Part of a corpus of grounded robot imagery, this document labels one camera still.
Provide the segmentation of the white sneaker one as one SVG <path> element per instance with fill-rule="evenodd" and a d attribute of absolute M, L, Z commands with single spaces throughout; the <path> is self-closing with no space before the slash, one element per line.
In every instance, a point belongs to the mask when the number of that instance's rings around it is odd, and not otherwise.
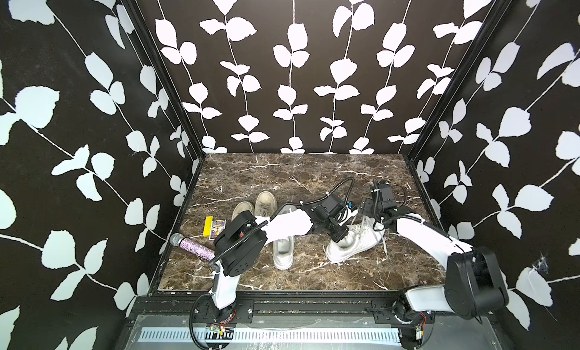
<path fill-rule="evenodd" d="M 361 223 L 347 227 L 347 235 L 339 242 L 330 241 L 325 249 L 326 258 L 330 262 L 340 263 L 370 250 L 382 240 L 385 233 L 385 227 L 370 217 L 363 217 Z"/>
<path fill-rule="evenodd" d="M 274 241 L 273 262 L 277 269 L 287 270 L 294 262 L 295 237 L 290 236 Z"/>

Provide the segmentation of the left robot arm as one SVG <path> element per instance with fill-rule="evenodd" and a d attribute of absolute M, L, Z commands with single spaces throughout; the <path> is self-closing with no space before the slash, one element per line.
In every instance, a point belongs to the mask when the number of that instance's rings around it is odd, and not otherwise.
<path fill-rule="evenodd" d="M 270 217 L 246 210 L 230 221 L 214 239 L 214 256 L 208 265 L 214 273 L 209 292 L 218 310 L 229 309 L 237 298 L 239 277 L 254 265 L 268 244 L 291 236 L 326 234 L 338 243 L 347 236 L 347 220 L 356 216 L 349 201 L 352 176 L 343 179 L 325 196 L 313 201 L 285 202 Z"/>

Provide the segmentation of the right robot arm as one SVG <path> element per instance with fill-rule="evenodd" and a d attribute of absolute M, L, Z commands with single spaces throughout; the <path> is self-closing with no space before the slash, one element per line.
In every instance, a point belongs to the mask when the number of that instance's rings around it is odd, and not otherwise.
<path fill-rule="evenodd" d="M 508 290 L 492 250 L 459 241 L 409 207 L 398 205 L 391 185 L 384 180 L 375 179 L 370 191 L 371 197 L 362 205 L 363 218 L 370 229 L 384 229 L 414 242 L 445 269 L 443 284 L 402 291 L 393 304 L 400 322 L 408 323 L 427 312 L 470 320 L 509 304 Z"/>

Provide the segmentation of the beige sneaker right one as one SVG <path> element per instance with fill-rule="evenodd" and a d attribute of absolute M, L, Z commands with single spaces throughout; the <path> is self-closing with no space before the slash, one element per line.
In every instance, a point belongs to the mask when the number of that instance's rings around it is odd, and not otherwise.
<path fill-rule="evenodd" d="M 271 217 L 278 208 L 275 196 L 269 191 L 261 192 L 255 202 L 256 217 Z"/>

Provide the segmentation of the beige sneaker one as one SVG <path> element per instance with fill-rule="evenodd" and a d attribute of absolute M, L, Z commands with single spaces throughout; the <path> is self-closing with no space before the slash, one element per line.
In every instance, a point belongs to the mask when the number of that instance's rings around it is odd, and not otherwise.
<path fill-rule="evenodd" d="M 242 201 L 238 203 L 238 205 L 234 208 L 234 212 L 232 213 L 231 220 L 235 220 L 242 212 L 249 211 L 251 214 L 254 213 L 254 205 L 248 201 Z"/>
<path fill-rule="evenodd" d="M 269 191 L 261 192 L 255 202 L 256 217 L 271 217 L 278 208 L 275 196 Z"/>

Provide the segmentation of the beige sneaker left one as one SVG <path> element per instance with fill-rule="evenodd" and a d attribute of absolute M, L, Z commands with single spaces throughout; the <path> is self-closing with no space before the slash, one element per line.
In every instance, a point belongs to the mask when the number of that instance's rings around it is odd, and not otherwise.
<path fill-rule="evenodd" d="M 235 220 L 242 212 L 249 211 L 251 214 L 254 213 L 254 205 L 248 201 L 242 201 L 238 203 L 238 205 L 234 208 L 234 212 L 232 213 L 231 220 Z"/>

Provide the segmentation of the small printed card pack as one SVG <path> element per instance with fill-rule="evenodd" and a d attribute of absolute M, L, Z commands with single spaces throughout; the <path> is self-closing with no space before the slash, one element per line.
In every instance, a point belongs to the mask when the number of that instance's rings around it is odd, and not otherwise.
<path fill-rule="evenodd" d="M 226 225 L 227 225 L 226 220 L 213 220 L 211 222 L 209 239 L 210 240 L 216 239 L 220 235 L 220 233 L 222 233 L 223 230 L 225 230 Z"/>

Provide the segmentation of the yellow small box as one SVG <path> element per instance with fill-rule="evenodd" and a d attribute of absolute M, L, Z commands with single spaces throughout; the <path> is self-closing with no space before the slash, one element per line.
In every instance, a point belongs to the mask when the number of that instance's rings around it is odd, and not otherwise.
<path fill-rule="evenodd" d="M 202 234 L 204 237 L 209 237 L 211 235 L 212 223 L 213 223 L 213 217 L 205 217 L 203 234 Z"/>

